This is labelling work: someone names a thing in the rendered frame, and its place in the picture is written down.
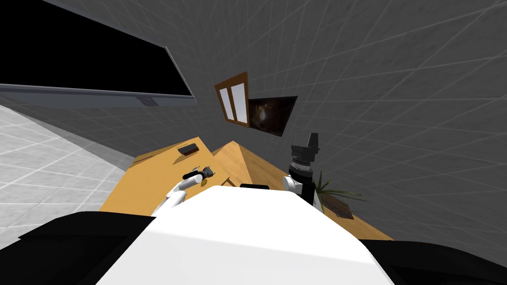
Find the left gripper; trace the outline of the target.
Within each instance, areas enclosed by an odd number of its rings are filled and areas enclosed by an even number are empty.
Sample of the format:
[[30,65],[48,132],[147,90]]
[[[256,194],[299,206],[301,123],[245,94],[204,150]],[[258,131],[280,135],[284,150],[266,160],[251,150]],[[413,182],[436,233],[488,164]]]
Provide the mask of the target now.
[[203,177],[203,180],[212,177],[215,174],[209,166],[204,167],[202,170],[199,170],[199,168],[197,167],[193,171],[197,171],[198,174],[200,174]]

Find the large black window grey frame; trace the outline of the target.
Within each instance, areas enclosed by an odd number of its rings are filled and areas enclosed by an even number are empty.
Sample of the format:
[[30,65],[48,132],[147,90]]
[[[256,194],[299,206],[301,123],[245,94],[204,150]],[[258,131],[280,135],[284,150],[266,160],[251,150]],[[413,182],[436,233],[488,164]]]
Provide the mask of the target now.
[[0,95],[61,109],[197,103],[167,46],[58,0],[0,0]]

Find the green plant in woven pot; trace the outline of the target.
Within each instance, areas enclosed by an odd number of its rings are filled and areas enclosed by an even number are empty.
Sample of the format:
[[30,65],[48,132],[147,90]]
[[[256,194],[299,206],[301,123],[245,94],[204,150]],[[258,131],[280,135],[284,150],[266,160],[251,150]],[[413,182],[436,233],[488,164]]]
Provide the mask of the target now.
[[358,200],[358,201],[365,201],[361,198],[355,198],[354,196],[361,196],[361,194],[350,192],[350,191],[342,191],[342,190],[330,190],[326,187],[330,184],[331,180],[328,180],[327,182],[322,182],[322,171],[319,172],[319,179],[318,182],[313,181],[315,183],[315,190],[317,197],[319,198],[319,201],[321,203],[321,207],[328,208],[332,212],[334,212],[338,217],[344,218],[344,219],[351,219],[353,220],[353,213],[350,210],[350,207],[343,201],[339,200],[337,196]]

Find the light wooden desk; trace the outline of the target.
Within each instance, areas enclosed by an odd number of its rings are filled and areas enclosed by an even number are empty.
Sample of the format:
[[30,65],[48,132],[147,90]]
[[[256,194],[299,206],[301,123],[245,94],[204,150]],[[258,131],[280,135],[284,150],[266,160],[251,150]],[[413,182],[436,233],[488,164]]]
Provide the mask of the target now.
[[[199,150],[183,156],[177,148],[195,143]],[[205,186],[200,184],[187,190],[187,199],[211,186],[239,186],[251,184],[240,147],[230,142],[210,152],[198,137],[170,145],[135,158],[120,179],[100,211],[149,216],[166,194],[182,177],[194,168],[209,166],[215,173]]]

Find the wooden framed window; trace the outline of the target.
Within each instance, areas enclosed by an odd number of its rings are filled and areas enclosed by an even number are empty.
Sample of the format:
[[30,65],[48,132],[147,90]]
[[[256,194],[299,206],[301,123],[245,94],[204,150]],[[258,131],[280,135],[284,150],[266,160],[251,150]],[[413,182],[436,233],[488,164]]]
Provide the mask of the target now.
[[225,120],[249,128],[248,73],[240,73],[214,88]]

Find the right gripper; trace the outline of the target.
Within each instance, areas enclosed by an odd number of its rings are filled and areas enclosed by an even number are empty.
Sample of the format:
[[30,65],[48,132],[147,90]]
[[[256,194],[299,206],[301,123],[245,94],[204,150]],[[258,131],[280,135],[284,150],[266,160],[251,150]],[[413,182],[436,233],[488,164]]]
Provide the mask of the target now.
[[295,163],[312,163],[315,156],[319,152],[318,133],[311,133],[307,142],[307,146],[299,146],[299,136],[294,136],[293,145],[291,146],[292,161]]

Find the dark picture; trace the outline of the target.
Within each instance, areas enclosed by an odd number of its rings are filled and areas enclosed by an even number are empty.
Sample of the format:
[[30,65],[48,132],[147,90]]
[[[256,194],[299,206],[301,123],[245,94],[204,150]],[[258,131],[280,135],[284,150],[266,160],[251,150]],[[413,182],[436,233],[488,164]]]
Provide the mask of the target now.
[[281,137],[297,96],[249,99],[250,128]]

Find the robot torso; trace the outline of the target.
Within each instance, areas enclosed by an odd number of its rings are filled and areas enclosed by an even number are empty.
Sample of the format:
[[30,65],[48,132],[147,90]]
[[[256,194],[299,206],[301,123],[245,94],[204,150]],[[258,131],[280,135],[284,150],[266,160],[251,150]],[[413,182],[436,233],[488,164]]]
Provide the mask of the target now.
[[394,285],[351,233],[289,191],[213,186],[153,221],[97,285]]

